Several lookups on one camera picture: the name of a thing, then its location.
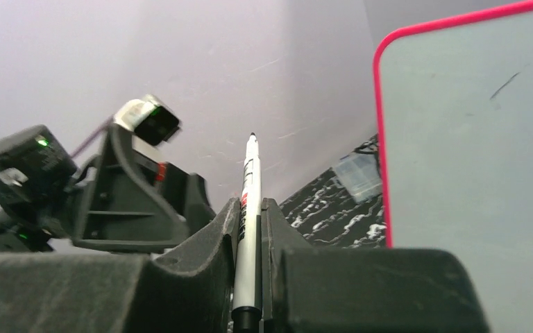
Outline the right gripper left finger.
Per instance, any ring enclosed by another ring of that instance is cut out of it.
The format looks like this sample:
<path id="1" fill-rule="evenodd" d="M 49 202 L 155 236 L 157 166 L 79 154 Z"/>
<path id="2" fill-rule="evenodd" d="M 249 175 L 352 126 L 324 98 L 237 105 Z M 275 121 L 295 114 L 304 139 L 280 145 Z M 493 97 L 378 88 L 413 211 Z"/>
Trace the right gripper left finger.
<path id="1" fill-rule="evenodd" d="M 0 332 L 226 332 L 239 213 L 154 259 L 0 254 Z"/>

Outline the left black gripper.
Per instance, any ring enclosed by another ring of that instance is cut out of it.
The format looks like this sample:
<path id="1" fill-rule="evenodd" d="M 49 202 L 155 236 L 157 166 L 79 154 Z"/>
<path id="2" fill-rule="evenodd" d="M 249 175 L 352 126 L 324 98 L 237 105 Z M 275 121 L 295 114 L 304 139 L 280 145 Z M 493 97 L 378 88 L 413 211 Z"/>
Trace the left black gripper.
<path id="1" fill-rule="evenodd" d="M 111 253 L 161 253 L 204 228 L 216 216 L 205 179 L 133 149 L 133 134 L 108 126 L 94 179 L 69 217 L 80 248 Z"/>

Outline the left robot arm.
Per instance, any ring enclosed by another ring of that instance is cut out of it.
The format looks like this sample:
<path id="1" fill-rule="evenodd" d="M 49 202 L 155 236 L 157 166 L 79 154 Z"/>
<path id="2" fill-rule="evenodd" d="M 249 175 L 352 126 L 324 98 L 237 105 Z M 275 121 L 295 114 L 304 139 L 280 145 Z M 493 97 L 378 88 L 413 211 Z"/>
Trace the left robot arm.
<path id="1" fill-rule="evenodd" d="M 215 216 L 203 177 L 135 150 L 108 126 L 100 151 L 77 166 L 51 131 L 0 139 L 0 252 L 49 252 L 51 239 L 109 253 L 161 253 Z"/>

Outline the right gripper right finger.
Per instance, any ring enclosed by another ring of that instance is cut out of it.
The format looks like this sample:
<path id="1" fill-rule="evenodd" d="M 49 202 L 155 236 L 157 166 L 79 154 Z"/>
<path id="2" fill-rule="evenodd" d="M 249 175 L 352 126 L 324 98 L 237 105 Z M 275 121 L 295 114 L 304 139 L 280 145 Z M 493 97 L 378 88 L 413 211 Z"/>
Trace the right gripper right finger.
<path id="1" fill-rule="evenodd" d="M 488 332 L 464 265 L 431 248 L 310 244 L 262 203 L 264 332 Z"/>

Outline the white whiteboard marker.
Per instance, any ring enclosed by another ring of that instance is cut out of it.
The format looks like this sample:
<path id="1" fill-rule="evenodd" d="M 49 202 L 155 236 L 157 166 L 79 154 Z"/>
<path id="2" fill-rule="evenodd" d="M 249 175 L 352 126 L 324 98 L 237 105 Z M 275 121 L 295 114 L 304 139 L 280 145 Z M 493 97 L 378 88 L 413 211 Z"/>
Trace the white whiteboard marker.
<path id="1" fill-rule="evenodd" d="M 235 281 L 231 317 L 233 332 L 259 332 L 262 319 L 262 168 L 257 136 L 246 143 L 240 198 Z"/>

